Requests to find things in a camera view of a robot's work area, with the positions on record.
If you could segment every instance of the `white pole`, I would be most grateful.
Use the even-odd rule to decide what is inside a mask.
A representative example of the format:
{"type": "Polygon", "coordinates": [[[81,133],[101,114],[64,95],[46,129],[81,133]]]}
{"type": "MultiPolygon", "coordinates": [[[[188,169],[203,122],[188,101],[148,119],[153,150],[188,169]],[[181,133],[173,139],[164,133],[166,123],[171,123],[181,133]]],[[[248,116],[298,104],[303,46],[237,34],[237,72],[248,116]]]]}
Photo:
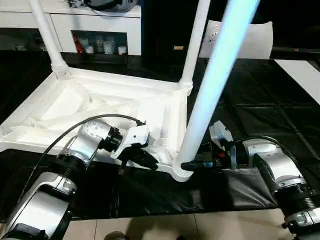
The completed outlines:
{"type": "Polygon", "coordinates": [[[202,35],[206,26],[210,1],[211,0],[199,0],[198,2],[183,73],[179,81],[181,88],[188,91],[188,95],[193,87],[192,79],[195,72],[202,35]]]}
{"type": "Polygon", "coordinates": [[[35,21],[38,24],[38,28],[45,44],[46,50],[48,51],[48,54],[50,56],[52,70],[56,73],[58,78],[65,78],[65,75],[68,73],[68,65],[62,58],[57,48],[40,0],[29,0],[29,2],[35,21]]]}
{"type": "Polygon", "coordinates": [[[206,67],[179,155],[173,164],[176,169],[181,163],[192,161],[197,154],[258,4],[259,0],[229,0],[227,4],[221,32],[206,67]]]}

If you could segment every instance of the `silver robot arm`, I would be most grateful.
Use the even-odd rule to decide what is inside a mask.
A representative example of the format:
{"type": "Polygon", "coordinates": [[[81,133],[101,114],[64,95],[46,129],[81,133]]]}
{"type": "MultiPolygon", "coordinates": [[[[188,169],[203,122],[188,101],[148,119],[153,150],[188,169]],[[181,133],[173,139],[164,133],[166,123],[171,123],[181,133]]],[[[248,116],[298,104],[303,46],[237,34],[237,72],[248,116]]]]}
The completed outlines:
{"type": "Polygon", "coordinates": [[[248,167],[259,169],[284,214],[282,227],[288,228],[297,240],[320,239],[320,193],[307,183],[294,156],[284,146],[267,136],[250,137],[234,144],[230,131],[220,121],[210,127],[210,135],[220,149],[221,143],[229,146],[223,150],[229,155],[231,168],[237,165],[236,156],[246,156],[248,167]]]}
{"type": "Polygon", "coordinates": [[[146,125],[125,136],[101,119],[83,124],[18,203],[7,221],[3,240],[61,240],[72,218],[70,201],[98,149],[121,157],[131,146],[148,145],[146,125]]]}

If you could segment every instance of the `electrical cable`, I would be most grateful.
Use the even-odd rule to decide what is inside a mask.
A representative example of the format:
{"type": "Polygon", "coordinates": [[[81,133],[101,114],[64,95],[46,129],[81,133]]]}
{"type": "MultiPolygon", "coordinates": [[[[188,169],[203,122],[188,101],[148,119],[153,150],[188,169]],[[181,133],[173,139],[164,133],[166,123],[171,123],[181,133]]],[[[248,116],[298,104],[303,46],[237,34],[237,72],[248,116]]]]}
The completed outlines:
{"type": "Polygon", "coordinates": [[[111,210],[110,210],[111,216],[110,217],[113,219],[119,218],[120,185],[121,185],[121,182],[123,181],[127,162],[128,162],[128,159],[122,160],[117,178],[116,178],[116,180],[113,184],[113,188],[112,188],[111,210]]]}
{"type": "Polygon", "coordinates": [[[23,189],[22,189],[22,193],[18,199],[18,202],[20,202],[21,198],[23,197],[23,195],[25,194],[26,188],[32,178],[32,176],[34,175],[36,169],[38,168],[39,164],[43,161],[44,157],[48,154],[48,152],[63,138],[65,137],[68,133],[70,133],[73,129],[79,127],[82,124],[85,124],[88,121],[94,120],[94,119],[100,119],[100,118],[109,118],[109,117],[116,117],[116,118],[124,118],[124,119],[128,119],[128,120],[132,120],[136,122],[137,126],[142,126],[145,125],[144,122],[131,117],[131,116],[127,116],[127,115],[122,115],[122,114],[101,114],[101,115],[96,115],[96,116],[91,116],[85,120],[82,120],[80,122],[78,122],[77,124],[73,125],[72,127],[70,127],[68,130],[66,130],[64,133],[62,133],[56,140],[54,140],[53,143],[51,143],[47,149],[43,152],[43,154],[41,155],[40,159],[35,163],[35,165],[33,165],[31,174],[28,178],[28,180],[26,181],[26,184],[24,185],[23,189]]]}

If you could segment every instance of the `white panel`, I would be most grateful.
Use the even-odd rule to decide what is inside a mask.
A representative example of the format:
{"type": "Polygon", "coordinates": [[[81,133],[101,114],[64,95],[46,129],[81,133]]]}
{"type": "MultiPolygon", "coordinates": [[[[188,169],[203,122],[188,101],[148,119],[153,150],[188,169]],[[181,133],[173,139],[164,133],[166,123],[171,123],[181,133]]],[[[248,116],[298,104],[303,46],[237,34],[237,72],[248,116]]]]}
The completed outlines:
{"type": "Polygon", "coordinates": [[[141,19],[113,16],[51,14],[64,52],[76,53],[71,30],[127,33],[128,54],[141,55],[141,19]]]}
{"type": "MultiPolygon", "coordinates": [[[[45,14],[59,51],[62,52],[54,25],[49,14],[45,14]]],[[[37,29],[38,25],[31,12],[0,12],[0,28],[37,29]]]]}
{"type": "Polygon", "coordinates": [[[275,62],[320,104],[320,72],[317,69],[307,61],[275,60],[275,62]]]}
{"type": "MultiPolygon", "coordinates": [[[[210,58],[221,31],[222,22],[209,20],[202,41],[200,58],[210,58]]],[[[238,59],[269,59],[274,41],[272,21],[250,24],[241,45],[238,59]]]]}

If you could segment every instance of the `black fabric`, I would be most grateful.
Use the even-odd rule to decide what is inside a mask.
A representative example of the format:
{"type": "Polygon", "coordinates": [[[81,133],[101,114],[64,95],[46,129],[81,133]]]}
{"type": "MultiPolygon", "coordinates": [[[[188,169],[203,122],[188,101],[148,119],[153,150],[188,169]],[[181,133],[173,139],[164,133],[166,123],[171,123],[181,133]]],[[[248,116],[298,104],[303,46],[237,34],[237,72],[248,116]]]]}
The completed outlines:
{"type": "MultiPolygon", "coordinates": [[[[11,88],[10,92],[18,99],[10,101],[11,96],[7,95],[8,101],[2,105],[6,111],[1,113],[1,121],[50,73],[48,56],[37,54],[27,69],[12,71],[14,67],[9,63],[7,66],[11,66],[10,69],[0,68],[1,73],[18,82],[18,87],[11,88]],[[23,74],[29,69],[33,69],[29,75],[23,74]]],[[[145,65],[140,57],[131,56],[127,65],[121,66],[83,64],[76,54],[67,54],[64,58],[73,67],[172,82],[179,81],[183,69],[183,64],[157,67],[156,59],[145,65]]],[[[194,88],[187,102],[188,119],[206,64],[207,60],[201,59],[196,66],[194,88]]],[[[231,130],[235,140],[261,134],[277,139],[297,157],[299,168],[312,187],[320,190],[320,161],[317,160],[320,154],[319,114],[319,105],[273,60],[238,59],[210,123],[221,120],[231,130]]],[[[203,143],[208,140],[207,132],[203,143]]],[[[196,160],[210,160],[211,153],[206,150],[202,147],[196,160]]],[[[13,149],[0,152],[0,221],[5,221],[16,205],[32,165],[39,157],[38,153],[13,149]]],[[[45,158],[36,170],[33,181],[47,169],[48,161],[54,159],[55,156],[50,155],[45,158]]],[[[126,168],[124,176],[119,177],[118,169],[119,166],[100,162],[90,165],[72,203],[75,219],[277,207],[257,169],[195,173],[183,183],[176,182],[167,173],[131,167],[126,168]],[[117,183],[119,208],[115,211],[113,202],[117,183]]]]}

